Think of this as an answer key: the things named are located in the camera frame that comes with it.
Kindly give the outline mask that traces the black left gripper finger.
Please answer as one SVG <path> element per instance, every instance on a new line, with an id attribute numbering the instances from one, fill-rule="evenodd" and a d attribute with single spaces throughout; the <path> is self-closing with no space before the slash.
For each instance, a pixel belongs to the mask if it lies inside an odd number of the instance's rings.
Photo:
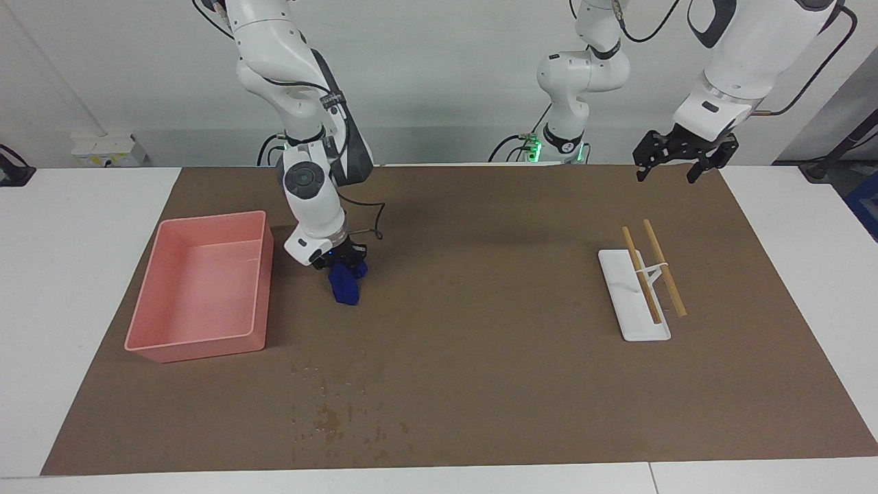
<path id="1" fill-rule="evenodd" d="M 727 135 L 716 144 L 715 147 L 709 149 L 707 144 L 699 144 L 694 148 L 694 161 L 689 172 L 687 172 L 687 181 L 694 184 L 706 172 L 712 169 L 724 168 L 728 161 L 733 157 L 738 149 L 737 135 Z"/>
<path id="2" fill-rule="evenodd" d="M 637 167 L 637 181 L 645 182 L 648 174 L 659 165 L 667 165 L 676 159 L 672 146 L 673 132 L 661 134 L 656 130 L 646 132 L 640 143 L 632 151 L 634 166 Z"/>

